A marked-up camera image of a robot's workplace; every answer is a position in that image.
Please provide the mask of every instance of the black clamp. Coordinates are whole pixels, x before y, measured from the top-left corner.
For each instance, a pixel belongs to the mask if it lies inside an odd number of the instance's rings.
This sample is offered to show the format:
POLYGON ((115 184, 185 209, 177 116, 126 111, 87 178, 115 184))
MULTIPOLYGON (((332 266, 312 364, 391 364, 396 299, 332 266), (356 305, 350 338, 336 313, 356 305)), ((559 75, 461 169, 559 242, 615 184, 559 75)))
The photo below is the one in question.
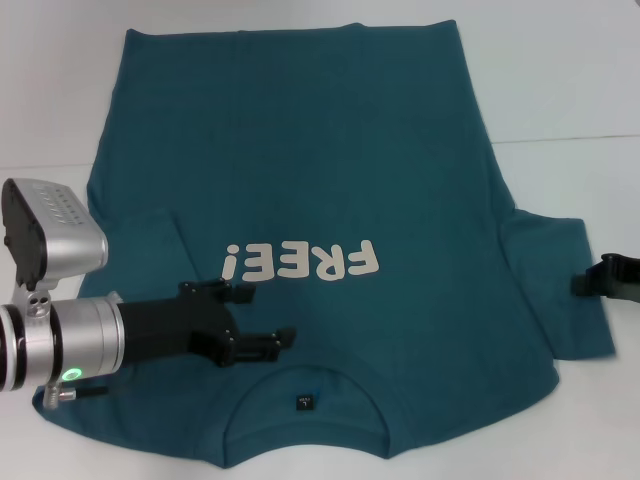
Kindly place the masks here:
POLYGON ((640 303, 640 260, 617 253, 602 255, 602 262, 573 277, 571 293, 640 303))
MULTIPOLYGON (((214 299, 214 303, 221 306, 227 302, 251 303, 256 287, 251 284, 233 287, 224 279, 217 279, 199 283, 184 282, 179 289, 178 298, 195 296, 214 299)), ((296 338, 296 329, 293 327, 280 328, 273 333, 241 334, 233 317, 228 311, 226 313, 214 314, 215 321, 196 321, 189 348, 192 353, 207 357, 220 367, 228 367, 236 362, 275 362, 281 350, 291 348, 296 338)))

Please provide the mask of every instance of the teal t-shirt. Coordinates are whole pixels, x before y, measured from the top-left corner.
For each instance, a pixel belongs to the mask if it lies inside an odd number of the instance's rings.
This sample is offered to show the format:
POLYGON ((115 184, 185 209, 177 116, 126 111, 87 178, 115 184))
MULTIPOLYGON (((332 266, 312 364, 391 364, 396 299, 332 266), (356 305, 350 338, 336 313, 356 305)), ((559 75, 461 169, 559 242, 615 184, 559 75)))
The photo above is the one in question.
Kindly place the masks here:
POLYGON ((298 331, 277 363, 162 359, 41 412, 96 439, 221 467, 301 443, 389 458, 539 401, 554 358, 614 351, 600 300, 569 291, 584 224, 515 208, 453 21, 129 31, 88 193, 110 261, 83 296, 222 275, 258 283, 242 331, 298 331))

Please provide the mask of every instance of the white lettering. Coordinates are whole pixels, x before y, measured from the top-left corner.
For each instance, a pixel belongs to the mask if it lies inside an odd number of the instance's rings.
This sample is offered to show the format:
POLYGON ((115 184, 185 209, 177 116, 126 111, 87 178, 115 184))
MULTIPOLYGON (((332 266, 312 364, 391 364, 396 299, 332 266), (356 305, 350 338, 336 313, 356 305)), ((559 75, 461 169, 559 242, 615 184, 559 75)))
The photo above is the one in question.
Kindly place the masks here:
POLYGON ((377 272, 379 265, 376 254, 373 251, 373 244, 370 240, 360 242, 361 252, 353 252, 349 254, 349 260, 352 262, 364 262, 364 265, 352 265, 349 267, 350 275, 364 275, 366 273, 377 272))
POLYGON ((331 255, 320 247, 313 247, 311 253, 320 259, 320 264, 316 269, 318 277, 327 282, 334 282, 344 278, 344 256, 340 245, 331 247, 331 255), (334 273, 329 273, 329 268, 331 267, 334 268, 334 273))
POLYGON ((239 251, 240 247, 237 245, 229 245, 227 247, 227 252, 231 255, 228 255, 227 258, 224 259, 224 266, 222 267, 222 278, 225 280, 233 279, 233 276, 236 274, 236 264, 238 263, 238 259, 234 257, 234 255, 239 251))
POLYGON ((247 267, 260 268, 257 272, 245 272, 242 279, 245 282, 264 282, 271 280, 275 274, 273 271, 273 249, 268 243, 250 243, 247 245, 247 252, 258 253, 257 257, 249 257, 245 259, 244 264, 247 267))
POLYGON ((279 268, 278 276, 285 278, 304 278, 309 276, 309 242, 282 242, 282 248, 295 250, 296 253, 280 255, 280 262, 291 263, 295 268, 279 268))

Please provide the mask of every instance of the shirt sleeve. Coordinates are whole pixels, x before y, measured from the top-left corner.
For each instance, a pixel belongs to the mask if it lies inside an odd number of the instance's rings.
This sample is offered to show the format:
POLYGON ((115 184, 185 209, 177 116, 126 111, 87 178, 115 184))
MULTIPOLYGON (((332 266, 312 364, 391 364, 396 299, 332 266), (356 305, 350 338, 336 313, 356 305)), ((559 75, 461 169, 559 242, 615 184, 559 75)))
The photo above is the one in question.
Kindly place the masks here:
POLYGON ((154 210, 103 225, 107 265, 90 273, 81 297, 116 291, 125 301, 175 297, 178 284, 198 280, 171 214, 154 210))
POLYGON ((600 297, 575 297, 571 278, 593 265, 584 222, 514 210, 500 235, 509 267, 544 332, 554 358, 613 355, 600 297))

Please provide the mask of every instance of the black tag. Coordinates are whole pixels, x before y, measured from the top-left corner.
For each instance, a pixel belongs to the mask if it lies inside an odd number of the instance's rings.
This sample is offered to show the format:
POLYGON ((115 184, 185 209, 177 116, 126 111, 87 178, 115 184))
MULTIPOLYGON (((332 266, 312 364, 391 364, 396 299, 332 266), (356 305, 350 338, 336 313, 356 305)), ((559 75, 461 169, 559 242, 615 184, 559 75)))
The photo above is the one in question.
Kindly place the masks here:
POLYGON ((313 395, 298 395, 296 397, 296 410, 313 410, 313 395))

